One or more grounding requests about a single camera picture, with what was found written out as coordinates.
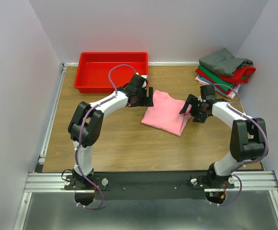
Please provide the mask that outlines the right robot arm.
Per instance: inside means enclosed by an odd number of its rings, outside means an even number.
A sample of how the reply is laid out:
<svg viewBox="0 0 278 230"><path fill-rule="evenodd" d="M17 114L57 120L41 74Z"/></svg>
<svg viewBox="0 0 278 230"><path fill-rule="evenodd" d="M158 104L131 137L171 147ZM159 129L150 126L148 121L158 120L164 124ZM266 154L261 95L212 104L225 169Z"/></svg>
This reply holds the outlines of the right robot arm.
<svg viewBox="0 0 278 230"><path fill-rule="evenodd" d="M204 123L210 116L222 120L231 128L229 152L211 164L205 175L192 177L193 187L220 187L232 178L232 173L243 166L260 161L268 154L266 124L262 118L241 113L224 99L211 96L210 100L188 95L180 114L189 110L193 122Z"/></svg>

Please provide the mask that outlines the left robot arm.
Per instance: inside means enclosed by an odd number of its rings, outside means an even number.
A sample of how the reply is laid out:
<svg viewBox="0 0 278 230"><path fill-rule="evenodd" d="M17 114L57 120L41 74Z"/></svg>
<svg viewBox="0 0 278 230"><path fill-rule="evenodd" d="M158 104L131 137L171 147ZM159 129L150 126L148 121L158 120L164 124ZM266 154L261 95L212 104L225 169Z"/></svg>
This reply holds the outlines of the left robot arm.
<svg viewBox="0 0 278 230"><path fill-rule="evenodd" d="M100 137L103 120L124 107L152 107L153 88L148 87L148 76L134 74L129 83L117 88L109 96L92 103L80 102L69 123L68 132L75 148L72 175L81 189L93 181L93 145Z"/></svg>

